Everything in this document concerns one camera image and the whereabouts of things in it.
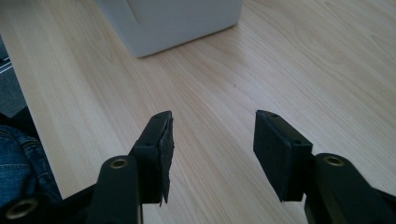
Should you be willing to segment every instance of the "black bracket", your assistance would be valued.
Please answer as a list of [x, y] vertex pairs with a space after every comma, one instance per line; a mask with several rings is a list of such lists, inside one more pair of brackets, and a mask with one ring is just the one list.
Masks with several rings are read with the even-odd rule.
[[373, 189], [347, 159], [312, 155], [312, 143], [279, 115], [256, 113], [254, 152], [281, 202], [306, 194], [308, 223], [396, 223], [396, 198]]
[[102, 165], [98, 181], [53, 204], [43, 193], [3, 206], [0, 223], [143, 223], [143, 203], [167, 202], [173, 151], [172, 112], [153, 116], [128, 156]]

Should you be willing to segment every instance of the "wooden floor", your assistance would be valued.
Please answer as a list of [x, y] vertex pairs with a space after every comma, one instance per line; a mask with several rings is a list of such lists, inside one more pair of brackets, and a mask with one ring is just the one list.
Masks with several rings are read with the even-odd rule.
[[396, 195], [393, 0], [246, 0], [235, 27], [143, 59], [92, 0], [0, 0], [0, 21], [64, 197], [172, 110], [169, 204], [146, 223], [306, 223], [255, 158], [257, 109]]

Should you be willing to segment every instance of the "metal screw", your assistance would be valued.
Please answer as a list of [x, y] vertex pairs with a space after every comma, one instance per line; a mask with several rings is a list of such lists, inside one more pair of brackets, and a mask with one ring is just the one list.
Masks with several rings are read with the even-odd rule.
[[33, 212], [38, 206], [38, 201], [35, 198], [23, 199], [15, 203], [6, 212], [6, 218], [17, 219], [24, 217]]
[[325, 158], [323, 158], [324, 161], [326, 161], [327, 163], [329, 163], [330, 165], [333, 166], [343, 166], [345, 165], [344, 162], [334, 156], [327, 156]]
[[128, 161], [125, 159], [118, 159], [110, 163], [110, 167], [113, 169], [120, 169], [128, 164]]

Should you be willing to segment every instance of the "white box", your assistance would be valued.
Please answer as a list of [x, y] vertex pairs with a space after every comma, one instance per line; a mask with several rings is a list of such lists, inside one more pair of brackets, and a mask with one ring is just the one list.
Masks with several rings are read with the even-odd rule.
[[144, 57], [238, 22], [242, 0], [95, 0], [136, 57]]

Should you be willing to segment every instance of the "blue jeans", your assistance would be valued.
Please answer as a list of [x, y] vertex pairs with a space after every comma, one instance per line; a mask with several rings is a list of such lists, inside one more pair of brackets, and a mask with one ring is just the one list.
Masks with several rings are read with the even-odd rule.
[[0, 125], [0, 206], [35, 192], [62, 200], [41, 143], [22, 131]]

